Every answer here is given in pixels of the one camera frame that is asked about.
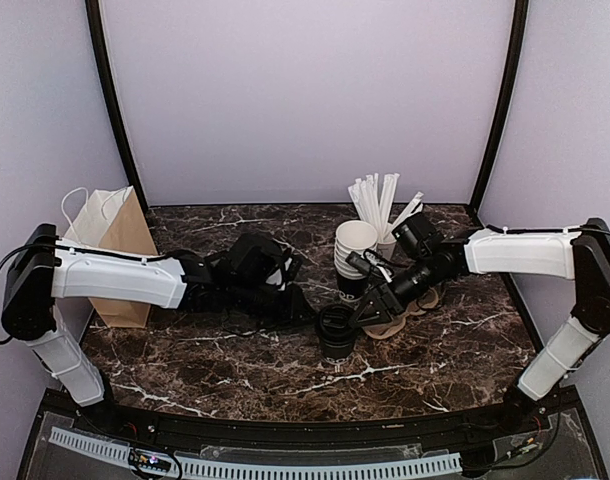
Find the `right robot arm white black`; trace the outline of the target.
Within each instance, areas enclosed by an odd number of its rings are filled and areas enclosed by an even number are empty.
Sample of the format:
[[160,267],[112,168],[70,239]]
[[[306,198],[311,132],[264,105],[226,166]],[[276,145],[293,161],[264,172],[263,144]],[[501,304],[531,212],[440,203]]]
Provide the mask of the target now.
[[533,404],[610,335],[610,230],[600,218],[558,228],[488,225],[446,238],[415,214],[393,234],[413,264],[365,294],[349,320],[354,328],[386,324],[431,288],[468,275],[555,278],[573,285],[567,318],[496,410],[495,424],[506,434],[530,422]]

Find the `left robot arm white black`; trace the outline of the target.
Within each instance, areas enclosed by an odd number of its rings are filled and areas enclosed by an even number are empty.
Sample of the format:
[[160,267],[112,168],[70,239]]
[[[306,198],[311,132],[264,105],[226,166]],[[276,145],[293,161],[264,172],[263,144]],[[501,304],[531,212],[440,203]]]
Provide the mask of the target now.
[[105,436],[126,427],[101,371],[57,316],[64,298],[129,301],[189,313],[242,312],[261,330],[311,324],[316,310],[295,278],[302,258],[259,234],[202,257],[190,250],[138,255],[84,246],[39,225],[26,243],[0,260],[5,277],[1,325],[27,345],[86,417]]

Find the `black plastic cup lid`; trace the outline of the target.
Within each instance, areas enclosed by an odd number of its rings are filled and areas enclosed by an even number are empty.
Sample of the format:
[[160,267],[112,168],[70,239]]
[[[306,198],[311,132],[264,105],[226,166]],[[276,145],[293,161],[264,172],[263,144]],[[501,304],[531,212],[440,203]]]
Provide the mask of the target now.
[[333,304],[324,307],[316,321],[316,332],[319,339],[327,345],[346,345],[356,339],[356,330],[349,321],[354,310],[344,304]]

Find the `black paper coffee cup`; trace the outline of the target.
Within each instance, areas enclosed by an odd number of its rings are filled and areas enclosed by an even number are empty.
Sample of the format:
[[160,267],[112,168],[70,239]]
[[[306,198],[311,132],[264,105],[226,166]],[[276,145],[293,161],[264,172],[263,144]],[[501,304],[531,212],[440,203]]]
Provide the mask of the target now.
[[357,334],[354,330],[341,336],[321,333],[319,345],[322,358],[333,364],[346,361],[354,351],[356,338]]

